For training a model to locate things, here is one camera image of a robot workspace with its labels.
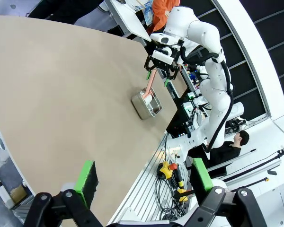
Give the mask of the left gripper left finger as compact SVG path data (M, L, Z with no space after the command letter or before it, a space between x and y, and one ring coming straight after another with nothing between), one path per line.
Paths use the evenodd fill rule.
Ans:
M40 192L35 195L24 222L25 227L59 227L71 219L78 227L100 227L102 224L90 210L98 185L96 165L87 160L75 185L57 195Z

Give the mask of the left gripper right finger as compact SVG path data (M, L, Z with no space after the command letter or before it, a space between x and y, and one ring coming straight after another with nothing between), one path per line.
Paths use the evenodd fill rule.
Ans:
M190 227L209 227L215 217L225 217L232 227L266 227L266 221L253 192L240 188L235 192L214 186L200 158L194 158L190 183L199 207L189 218Z

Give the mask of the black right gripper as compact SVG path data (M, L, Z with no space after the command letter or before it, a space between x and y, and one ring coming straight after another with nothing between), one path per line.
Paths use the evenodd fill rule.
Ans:
M174 62L169 64L162 60L155 59L151 55L148 55L144 64L144 68L147 70L147 79L150 78L151 71L155 68L155 66L165 71L166 80L164 82L164 87L166 87L171 80L174 80L180 71L180 67Z

